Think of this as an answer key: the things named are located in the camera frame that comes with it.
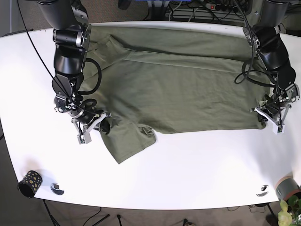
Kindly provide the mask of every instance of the patterned cup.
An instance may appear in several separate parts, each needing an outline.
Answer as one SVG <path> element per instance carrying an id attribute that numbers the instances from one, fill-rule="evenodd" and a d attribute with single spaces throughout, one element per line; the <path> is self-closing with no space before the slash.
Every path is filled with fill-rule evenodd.
<path id="1" fill-rule="evenodd" d="M 43 180 L 36 171 L 29 171 L 18 184 L 19 191 L 27 198 L 32 198 L 41 186 Z"/>

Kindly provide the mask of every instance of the olive green shirt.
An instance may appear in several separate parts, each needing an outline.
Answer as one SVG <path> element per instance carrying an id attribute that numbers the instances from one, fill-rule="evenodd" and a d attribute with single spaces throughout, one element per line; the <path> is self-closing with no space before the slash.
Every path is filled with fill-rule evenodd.
<path id="1" fill-rule="evenodd" d="M 112 113 L 102 139 L 118 163 L 164 134 L 262 129 L 250 113 L 269 88 L 234 83 L 251 50 L 245 39 L 205 32 L 93 26 L 87 57 L 102 69 L 97 92 L 85 98 Z M 98 79 L 91 63 L 81 90 Z M 261 82 L 264 75 L 253 74 Z"/>

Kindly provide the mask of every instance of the green leaf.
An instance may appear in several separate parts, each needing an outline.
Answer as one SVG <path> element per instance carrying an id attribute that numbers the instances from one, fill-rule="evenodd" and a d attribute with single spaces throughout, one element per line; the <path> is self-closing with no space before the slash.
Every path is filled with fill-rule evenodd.
<path id="1" fill-rule="evenodd" d="M 299 198 L 296 195 L 292 195 L 288 199 L 288 204 L 293 208 L 299 201 Z"/>
<path id="2" fill-rule="evenodd" d="M 288 210 L 288 205 L 287 205 L 286 201 L 281 200 L 281 201 L 280 201 L 280 207 L 281 207 L 281 209 L 282 209 L 284 212 L 287 212 L 287 210 Z"/>

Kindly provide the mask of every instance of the wire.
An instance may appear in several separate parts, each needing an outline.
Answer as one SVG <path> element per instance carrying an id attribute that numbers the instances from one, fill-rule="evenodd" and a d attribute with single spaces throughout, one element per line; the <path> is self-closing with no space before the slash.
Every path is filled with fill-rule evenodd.
<path id="1" fill-rule="evenodd" d="M 46 64 L 44 63 L 43 59 L 41 58 L 39 52 L 37 51 L 35 45 L 33 44 L 32 39 L 31 39 L 31 37 L 30 37 L 30 35 L 29 35 L 29 33 L 28 33 L 27 27 L 26 27 L 26 25 L 25 25 L 25 21 L 24 21 L 24 19 L 23 19 L 23 15 L 22 15 L 22 13 L 21 13 L 20 5 L 19 5 L 19 0 L 17 0 L 17 3 L 18 3 L 18 8 L 19 8 L 19 12 L 20 12 L 20 15 L 21 15 L 21 19 L 22 19 L 23 25 L 24 25 L 25 30 L 26 30 L 26 34 L 27 34 L 27 36 L 28 36 L 30 42 L 32 43 L 32 46 L 33 46 L 34 50 L 36 51 L 38 57 L 40 58 L 41 62 L 43 63 L 44 67 L 46 68 L 46 70 L 47 70 L 47 72 L 49 73 L 49 75 L 51 76 L 51 78 L 56 82 L 56 84 L 57 84 L 58 87 L 63 91 L 63 93 L 64 93 L 67 97 L 69 97 L 69 96 L 67 95 L 67 91 L 66 91 L 66 89 L 64 88 L 64 86 L 62 85 L 61 81 L 60 81 L 59 79 L 57 79 L 57 80 L 60 82 L 60 84 L 62 85 L 63 89 L 62 89 L 62 87 L 57 83 L 57 81 L 54 79 L 54 77 L 52 76 L 51 72 L 48 70 Z"/>
<path id="2" fill-rule="evenodd" d="M 189 17 L 188 22 L 190 22 L 190 20 L 192 19 L 192 17 L 195 15 L 195 13 L 197 12 L 198 8 L 193 10 L 193 14 Z"/>
<path id="3" fill-rule="evenodd" d="M 146 15 L 146 17 L 143 19 L 143 21 L 145 21 L 145 20 L 149 17 L 149 15 L 150 15 L 150 8 L 148 8 L 147 15 Z"/>
<path id="4" fill-rule="evenodd" d="M 78 107 L 79 109 L 84 110 L 84 111 L 86 111 L 86 112 L 88 112 L 88 113 L 96 114 L 95 112 L 87 111 L 87 110 L 85 110 L 85 109 L 79 107 L 78 105 L 76 105 L 76 104 L 73 102 L 73 100 L 69 97 L 69 95 L 67 94 L 67 91 L 66 91 L 66 89 L 64 88 L 64 86 L 62 85 L 61 81 L 60 81 L 58 78 L 55 79 L 55 78 L 52 76 L 51 72 L 48 70 L 47 66 L 45 65 L 43 59 L 41 58 L 39 52 L 37 51 L 35 45 L 34 45 L 33 42 L 32 42 L 32 39 L 31 39 L 31 37 L 30 37 L 30 35 L 29 35 L 29 33 L 28 33 L 28 29 L 27 29 L 27 27 L 26 27 L 26 25 L 25 25 L 25 21 L 24 21 L 24 19 L 23 19 L 23 15 L 22 15 L 22 13 L 21 13 L 20 5 L 19 5 L 19 0 L 17 0 L 17 4 L 18 4 L 18 8 L 19 8 L 19 12 L 20 12 L 20 15 L 21 15 L 21 19 L 22 19 L 24 28 L 25 28 L 25 30 L 26 30 L 26 34 L 27 34 L 27 36 L 28 36 L 28 38 L 29 38 L 29 40 L 30 40 L 30 42 L 31 42 L 31 44 L 32 44 L 32 47 L 33 47 L 34 50 L 36 51 L 38 57 L 40 58 L 41 62 L 43 63 L 43 65 L 44 65 L 44 67 L 45 67 L 45 69 L 47 70 L 47 72 L 49 73 L 50 77 L 55 81 L 55 83 L 58 85 L 58 87 L 62 90 L 62 92 L 63 92 L 63 93 L 65 94 L 65 96 L 70 100 L 70 102 L 74 104 L 74 106 L 76 106 L 76 107 Z"/>
<path id="5" fill-rule="evenodd" d="M 43 203 L 44 203 L 45 208 L 46 208 L 46 210 L 47 210 L 47 213 L 48 213 L 48 215 L 49 215 L 49 217 L 50 217 L 50 219 L 51 219 L 51 221 L 52 221 L 52 224 L 53 224 L 54 226 L 60 226 L 60 224 L 56 221 L 56 219 L 51 215 L 50 210 L 49 210 L 49 208 L 48 208 L 48 206 L 47 206 L 47 204 L 46 204 L 45 199 L 43 199 Z"/>
<path id="6" fill-rule="evenodd" d="M 263 74 L 265 74 L 265 75 L 269 75 L 269 74 L 267 74 L 266 72 L 262 72 L 262 71 L 258 71 L 258 70 L 250 70 L 250 72 L 260 72 L 260 73 L 263 73 Z M 237 80 L 238 80 L 238 78 L 241 76 L 241 75 L 243 75 L 245 72 L 242 72 L 242 73 L 240 73 L 238 76 L 236 76 L 236 78 L 234 79 L 234 83 L 235 84 L 240 84 L 241 82 L 237 82 Z M 251 83 L 254 83 L 254 84 L 256 84 L 256 85 L 259 85 L 259 86 L 264 86 L 264 87 L 270 87 L 270 88 L 275 88 L 276 87 L 276 85 L 273 85 L 273 84 L 267 84 L 267 83 L 263 83 L 263 82 L 260 82 L 260 81 L 256 81 L 256 80 L 254 80 L 254 79 L 251 79 L 251 78 L 249 78 L 249 77 L 247 77 L 246 78 L 249 82 L 251 82 Z"/>
<path id="7" fill-rule="evenodd" d="M 169 13 L 169 16 L 168 16 L 168 20 L 169 20 L 169 21 L 171 21 L 170 16 L 174 14 L 174 12 L 181 6 L 181 4 L 182 4 L 182 1 L 180 1 L 179 5 L 178 5 L 176 8 L 174 8 L 173 11 L 171 11 L 171 12 Z"/>
<path id="8" fill-rule="evenodd" d="M 234 209 L 234 210 L 229 210 L 229 207 L 227 207 L 227 210 L 229 211 L 229 212 L 234 212 L 234 211 L 236 211 L 236 210 L 238 210 L 238 208 L 239 208 L 240 206 L 238 206 L 236 209 Z"/>
<path id="9" fill-rule="evenodd" d="M 239 18 L 244 19 L 243 17 L 241 17 L 240 15 L 238 15 L 235 11 L 233 11 L 235 13 L 235 15 L 237 15 Z"/>
<path id="10" fill-rule="evenodd" d="M 101 70 L 99 64 L 91 58 L 86 58 L 86 62 L 93 63 L 96 66 L 97 72 L 98 72 L 98 80 L 97 80 L 97 83 L 96 83 L 95 87 L 92 90 L 90 90 L 90 91 L 78 91 L 79 95 L 90 95 L 90 94 L 95 93 L 98 90 L 98 88 L 100 86 L 100 83 L 102 82 L 102 70 Z"/>
<path id="11" fill-rule="evenodd" d="M 97 214 L 100 213 L 100 211 L 102 211 L 102 208 L 100 207 L 99 211 L 97 213 L 95 213 L 93 216 L 91 216 L 90 218 L 88 218 L 88 220 L 85 221 L 85 223 L 83 224 L 83 226 L 85 226 L 85 224 L 93 217 L 95 217 Z"/>
<path id="12" fill-rule="evenodd" d="M 251 208 L 255 208 L 255 205 L 249 205 L 248 207 L 249 207 L 249 210 L 250 210 L 251 213 L 265 213 L 265 206 L 263 207 L 264 212 L 260 212 L 260 211 L 252 211 Z"/>
<path id="13" fill-rule="evenodd" d="M 203 6 L 198 6 L 198 7 L 191 7 L 191 6 L 189 6 L 189 5 L 187 5 L 188 6 L 188 8 L 191 8 L 191 9 L 194 9 L 194 8 L 200 8 L 200 7 L 202 7 L 202 8 L 204 8 Z M 209 12 L 210 14 L 211 14 L 211 16 L 212 16 L 212 19 L 211 19 L 211 21 L 209 22 L 209 23 L 212 23 L 212 21 L 214 21 L 214 14 L 213 13 L 211 13 L 211 12 Z"/>
<path id="14" fill-rule="evenodd" d="M 237 82 L 237 78 L 240 77 L 240 76 L 236 77 L 236 79 L 234 80 L 234 83 L 235 83 L 235 84 L 240 84 L 240 83 L 242 83 L 242 82 L 249 76 L 249 73 L 250 73 L 251 68 L 252 68 L 252 66 L 253 66 L 254 55 L 255 55 L 255 44 L 254 44 L 253 33 L 252 33 L 252 30 L 251 30 L 250 24 L 249 24 L 249 22 L 248 22 L 248 20 L 247 20 L 247 18 L 246 18 L 246 16 L 245 16 L 243 10 L 241 9 L 241 7 L 239 6 L 239 4 L 237 3 L 236 0 L 233 0 L 233 1 L 234 1 L 234 4 L 236 5 L 236 7 L 238 8 L 240 14 L 241 14 L 241 15 L 243 16 L 243 18 L 244 18 L 244 21 L 245 21 L 245 23 L 246 23 L 247 29 L 248 29 L 248 31 L 250 32 L 250 38 L 251 38 L 251 44 L 252 44 L 252 56 L 251 56 L 251 62 L 250 62 L 249 69 L 248 69 L 247 72 L 245 72 L 245 71 L 243 72 L 244 78 L 243 78 L 240 82 Z"/>
<path id="15" fill-rule="evenodd" d="M 224 16 L 223 18 L 221 18 L 220 20 L 222 20 L 222 19 L 225 19 L 230 13 L 232 12 L 232 9 L 229 11 L 229 13 L 227 13 L 227 15 L 226 16 Z"/>

